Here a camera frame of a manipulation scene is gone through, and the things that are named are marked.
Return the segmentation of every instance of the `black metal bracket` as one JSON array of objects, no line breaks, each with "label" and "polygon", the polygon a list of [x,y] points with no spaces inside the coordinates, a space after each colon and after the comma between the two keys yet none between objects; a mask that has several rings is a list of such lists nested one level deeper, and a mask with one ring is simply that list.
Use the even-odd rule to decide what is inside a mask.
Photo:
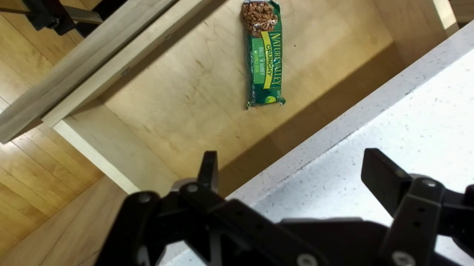
[{"label": "black metal bracket", "polygon": [[0,8],[0,11],[25,14],[36,30],[50,27],[63,35],[75,27],[87,36],[125,0],[102,0],[93,10],[63,5],[59,0],[22,0],[22,2],[28,10]]},{"label": "black metal bracket", "polygon": [[216,152],[205,152],[196,181],[164,197],[127,196],[96,264],[156,264],[176,240],[216,266],[454,264],[433,252],[438,233],[472,255],[472,186],[454,193],[407,174],[377,149],[364,153],[362,181],[393,215],[390,227],[359,218],[272,223],[220,197],[211,186],[216,177]]}]

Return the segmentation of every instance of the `wooden drawer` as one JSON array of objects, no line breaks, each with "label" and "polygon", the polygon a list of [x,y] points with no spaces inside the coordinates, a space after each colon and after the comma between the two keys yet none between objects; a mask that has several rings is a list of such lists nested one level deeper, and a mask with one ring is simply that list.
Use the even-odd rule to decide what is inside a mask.
[{"label": "wooden drawer", "polygon": [[425,0],[279,0],[287,103],[244,109],[241,1],[177,1],[134,41],[189,2],[173,38],[54,125],[125,191],[165,191],[214,149],[228,193],[444,38]]}]

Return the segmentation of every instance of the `green wrapper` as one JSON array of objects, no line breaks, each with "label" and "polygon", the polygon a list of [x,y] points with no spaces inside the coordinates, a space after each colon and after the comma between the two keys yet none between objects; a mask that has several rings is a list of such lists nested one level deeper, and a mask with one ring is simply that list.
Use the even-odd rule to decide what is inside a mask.
[{"label": "green wrapper", "polygon": [[282,32],[279,5],[268,0],[250,0],[242,2],[241,16],[247,32],[247,107],[284,103],[281,94]]}]

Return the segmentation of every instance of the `speckled countertop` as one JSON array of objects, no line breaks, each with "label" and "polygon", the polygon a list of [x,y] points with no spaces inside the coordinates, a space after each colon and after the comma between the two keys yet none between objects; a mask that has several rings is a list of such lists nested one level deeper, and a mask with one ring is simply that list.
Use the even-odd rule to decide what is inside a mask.
[{"label": "speckled countertop", "polygon": [[[390,217],[359,181],[362,150],[379,147],[408,172],[462,191],[474,183],[474,23],[245,183],[239,197],[273,221],[282,217]],[[474,261],[438,237],[436,249]],[[188,251],[171,264],[199,264]]]}]

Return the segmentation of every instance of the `metal screw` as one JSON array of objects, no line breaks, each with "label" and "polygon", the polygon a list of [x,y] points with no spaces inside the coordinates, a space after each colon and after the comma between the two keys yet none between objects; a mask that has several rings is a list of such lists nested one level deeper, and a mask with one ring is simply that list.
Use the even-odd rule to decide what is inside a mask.
[{"label": "metal screw", "polygon": [[297,255],[297,266],[316,266],[316,259],[312,254],[299,254]]},{"label": "metal screw", "polygon": [[432,181],[432,180],[425,180],[425,184],[429,187],[438,187],[438,183]]},{"label": "metal screw", "polygon": [[195,183],[191,183],[189,186],[188,186],[188,191],[189,193],[193,193],[193,191],[196,191],[198,190],[198,186],[195,184]]},{"label": "metal screw", "polygon": [[390,254],[390,258],[396,266],[416,266],[414,258],[404,251],[393,251],[393,254]]},{"label": "metal screw", "polygon": [[155,194],[152,191],[137,191],[134,194],[130,194],[130,199],[131,200],[136,200],[136,202],[149,202],[155,197]]},{"label": "metal screw", "polygon": [[396,174],[398,177],[402,177],[402,169],[401,169],[401,168],[395,168],[395,174]]}]

